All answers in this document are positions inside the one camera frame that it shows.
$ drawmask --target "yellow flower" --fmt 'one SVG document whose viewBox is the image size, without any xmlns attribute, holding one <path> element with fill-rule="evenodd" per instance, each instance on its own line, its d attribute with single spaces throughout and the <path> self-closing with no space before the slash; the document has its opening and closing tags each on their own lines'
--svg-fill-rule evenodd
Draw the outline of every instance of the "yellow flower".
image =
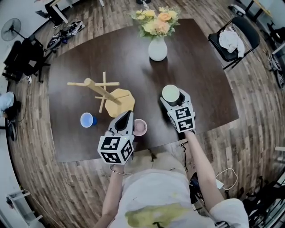
<svg viewBox="0 0 285 228">
<path fill-rule="evenodd" d="M 151 21 L 147 22 L 145 25 L 143 25 L 143 28 L 146 32 L 150 33 L 151 35 L 156 35 L 155 24 L 154 24 L 153 20 L 151 20 Z"/>
<path fill-rule="evenodd" d="M 168 14 L 171 16 L 172 19 L 175 19 L 177 17 L 177 12 L 173 10 L 168 11 Z"/>
<path fill-rule="evenodd" d="M 143 15 L 146 15 L 147 17 L 153 17 L 155 16 L 155 11 L 152 10 L 152 9 L 149 9 L 149 10 L 144 10 L 142 12 Z"/>
<path fill-rule="evenodd" d="M 139 16 L 137 17 L 137 19 L 138 19 L 138 20 L 143 20 L 145 17 L 146 17 L 145 15 L 139 15 Z"/>
<path fill-rule="evenodd" d="M 159 7 L 160 12 L 166 12 L 166 9 L 164 7 Z"/>
<path fill-rule="evenodd" d="M 167 21 L 171 19 L 171 16 L 166 12 L 161 12 L 157 17 L 162 21 Z"/>
</svg>

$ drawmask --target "cable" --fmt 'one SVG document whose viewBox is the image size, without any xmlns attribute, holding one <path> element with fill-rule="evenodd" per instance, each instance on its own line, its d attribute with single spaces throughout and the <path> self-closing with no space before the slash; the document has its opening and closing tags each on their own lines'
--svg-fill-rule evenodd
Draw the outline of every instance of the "cable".
<svg viewBox="0 0 285 228">
<path fill-rule="evenodd" d="M 16 122 L 22 122 L 23 120 L 24 120 L 24 118 L 25 118 L 25 115 L 26 115 L 26 110 L 27 110 L 27 98 L 28 98 L 28 86 L 29 86 L 29 83 L 28 83 L 28 85 L 27 85 L 27 94 L 26 94 L 26 101 L 25 101 L 25 105 L 26 105 L 26 107 L 25 107 L 25 112 L 24 112 L 24 116 L 23 116 L 23 118 L 19 121 L 19 120 L 16 120 Z"/>
<path fill-rule="evenodd" d="M 184 169 L 185 169 L 185 172 L 188 173 L 188 169 L 187 169 L 187 167 L 186 167 L 186 152 L 185 152 L 185 151 L 186 151 L 186 147 L 184 146 L 186 143 L 188 143 L 188 142 L 181 143 L 179 146 L 183 148 L 183 152 L 184 152 L 184 154 L 185 154 Z"/>
<path fill-rule="evenodd" d="M 225 171 L 227 171 L 227 170 L 229 170 L 229 169 L 231 169 L 231 170 L 233 171 L 233 173 L 236 175 L 236 181 L 235 181 L 235 183 L 233 184 L 233 186 L 231 186 L 231 187 L 228 188 L 228 189 L 222 187 L 224 190 L 230 190 L 232 187 L 235 186 L 235 184 L 237 183 L 237 180 L 238 180 L 237 174 L 235 173 L 235 171 L 234 171 L 232 168 L 227 168 L 227 169 L 225 169 L 224 171 L 221 171 L 218 175 L 220 175 L 221 173 L 223 173 L 223 172 L 225 172 Z"/>
<path fill-rule="evenodd" d="M 30 191 L 28 191 L 27 189 L 21 188 L 21 190 L 27 191 L 31 194 Z M 48 212 L 46 212 L 46 210 L 41 206 L 41 204 L 35 199 L 35 197 L 33 197 L 33 195 L 31 194 L 31 197 L 33 198 L 33 200 L 44 210 L 44 212 L 57 224 L 59 225 L 61 228 L 64 228 L 63 226 L 61 226 L 56 220 L 54 220 Z"/>
</svg>

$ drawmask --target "white cloth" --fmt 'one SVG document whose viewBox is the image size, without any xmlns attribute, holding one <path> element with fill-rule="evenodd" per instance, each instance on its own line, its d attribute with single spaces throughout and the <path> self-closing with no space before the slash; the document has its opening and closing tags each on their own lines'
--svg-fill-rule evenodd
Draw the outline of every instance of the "white cloth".
<svg viewBox="0 0 285 228">
<path fill-rule="evenodd" d="M 210 210 L 215 222 L 248 226 L 242 202 L 227 199 Z M 178 172 L 148 169 L 124 180 L 118 213 L 110 228 L 214 228 L 214 221 L 192 209 L 187 178 Z"/>
<path fill-rule="evenodd" d="M 229 53 L 232 53 L 236 48 L 238 57 L 244 56 L 244 43 L 234 31 L 223 31 L 220 33 L 219 43 L 223 48 L 226 48 Z"/>
<path fill-rule="evenodd" d="M 14 104 L 14 93 L 7 92 L 0 96 L 0 115 L 3 116 L 3 112 Z"/>
</svg>

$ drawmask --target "wooden stand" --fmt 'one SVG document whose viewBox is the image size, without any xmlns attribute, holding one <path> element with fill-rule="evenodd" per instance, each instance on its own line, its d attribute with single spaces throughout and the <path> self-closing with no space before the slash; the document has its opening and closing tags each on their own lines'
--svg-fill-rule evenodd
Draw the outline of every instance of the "wooden stand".
<svg viewBox="0 0 285 228">
<path fill-rule="evenodd" d="M 119 86 L 119 82 L 106 82 L 106 73 L 103 72 L 103 83 L 95 83 L 90 78 L 86 78 L 84 83 L 68 82 L 69 86 L 84 86 L 89 87 L 95 92 L 102 95 L 102 97 L 94 97 L 101 99 L 99 113 L 102 112 L 104 100 L 106 100 L 105 108 L 109 116 L 115 118 L 125 111 L 133 111 L 135 99 L 128 90 L 116 89 L 111 93 L 108 93 L 106 86 Z"/>
</svg>

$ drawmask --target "table leg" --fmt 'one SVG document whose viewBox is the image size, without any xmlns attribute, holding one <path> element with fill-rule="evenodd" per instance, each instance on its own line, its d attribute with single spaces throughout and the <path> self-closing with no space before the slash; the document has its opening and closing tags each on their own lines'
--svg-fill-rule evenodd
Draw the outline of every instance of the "table leg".
<svg viewBox="0 0 285 228">
<path fill-rule="evenodd" d="M 252 21 L 253 22 L 256 22 L 257 21 L 257 18 L 259 17 L 259 15 L 263 12 L 262 9 L 258 10 L 258 12 L 256 13 L 256 15 L 254 15 Z"/>
<path fill-rule="evenodd" d="M 277 48 L 274 52 L 272 52 L 272 55 L 275 55 L 277 52 L 279 52 L 284 47 L 285 47 L 285 42 L 283 44 L 281 44 L 280 47 Z"/>
<path fill-rule="evenodd" d="M 71 0 L 66 0 L 67 4 L 69 5 L 70 8 L 72 8 L 72 3 Z"/>
<path fill-rule="evenodd" d="M 56 5 L 53 5 L 52 8 L 57 12 L 57 14 L 62 18 L 62 20 L 67 24 L 68 20 L 66 17 L 61 13 L 61 11 L 56 7 Z"/>
<path fill-rule="evenodd" d="M 100 4 L 101 4 L 102 7 L 105 6 L 103 0 L 99 0 L 99 1 L 100 1 Z"/>
<path fill-rule="evenodd" d="M 248 7 L 245 9 L 245 12 L 248 12 L 248 10 L 249 10 L 249 8 L 251 8 L 252 4 L 253 4 L 253 0 L 249 3 Z"/>
</svg>

